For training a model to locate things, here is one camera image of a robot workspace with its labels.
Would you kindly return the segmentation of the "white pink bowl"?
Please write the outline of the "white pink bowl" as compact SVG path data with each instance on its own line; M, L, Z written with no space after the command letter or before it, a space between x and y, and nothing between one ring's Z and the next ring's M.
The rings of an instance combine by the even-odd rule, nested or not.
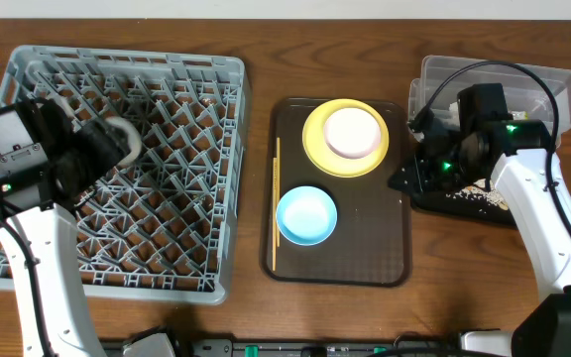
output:
M382 134L376 118L360 108L343 108L333 112L323 126L329 149L345 159L362 159L381 144Z

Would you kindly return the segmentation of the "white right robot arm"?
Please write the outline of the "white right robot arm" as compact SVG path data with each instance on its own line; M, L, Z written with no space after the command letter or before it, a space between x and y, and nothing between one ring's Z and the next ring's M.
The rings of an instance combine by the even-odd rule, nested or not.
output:
M455 192L486 178L505 200L532 263L539 306L513 332L461 334L463 354L571 356L571 195L540 121L492 121L446 138L431 154L421 142L390 178L409 195Z

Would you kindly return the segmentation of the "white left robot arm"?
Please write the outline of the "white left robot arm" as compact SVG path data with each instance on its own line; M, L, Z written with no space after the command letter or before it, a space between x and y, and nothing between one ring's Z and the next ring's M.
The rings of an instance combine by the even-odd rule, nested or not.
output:
M0 243L27 356L103 356L78 271L76 211L96 182L141 152L121 117L73 128L62 96L0 108Z

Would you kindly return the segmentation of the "pale green cup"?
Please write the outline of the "pale green cup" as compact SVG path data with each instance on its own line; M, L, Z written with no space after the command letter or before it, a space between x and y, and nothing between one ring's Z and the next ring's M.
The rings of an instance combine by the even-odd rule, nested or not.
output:
M118 167L125 168L132 165L141 155L142 141L138 130L133 124L122 117L109 117L105 122L125 137L129 148L128 154L117 164Z

